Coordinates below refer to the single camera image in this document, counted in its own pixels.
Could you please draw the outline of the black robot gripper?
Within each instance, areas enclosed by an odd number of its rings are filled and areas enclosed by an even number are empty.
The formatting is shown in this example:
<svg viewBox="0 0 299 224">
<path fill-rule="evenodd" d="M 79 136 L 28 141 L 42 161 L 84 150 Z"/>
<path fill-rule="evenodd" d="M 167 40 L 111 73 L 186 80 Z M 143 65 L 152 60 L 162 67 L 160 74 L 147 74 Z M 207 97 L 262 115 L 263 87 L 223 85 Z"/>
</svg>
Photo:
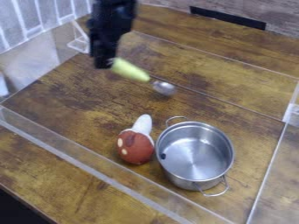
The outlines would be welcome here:
<svg viewBox="0 0 299 224">
<path fill-rule="evenodd" d="M 131 32 L 136 18 L 136 0 L 95 0 L 87 22 L 90 50 L 96 69 L 110 69 L 118 42 Z"/>
</svg>

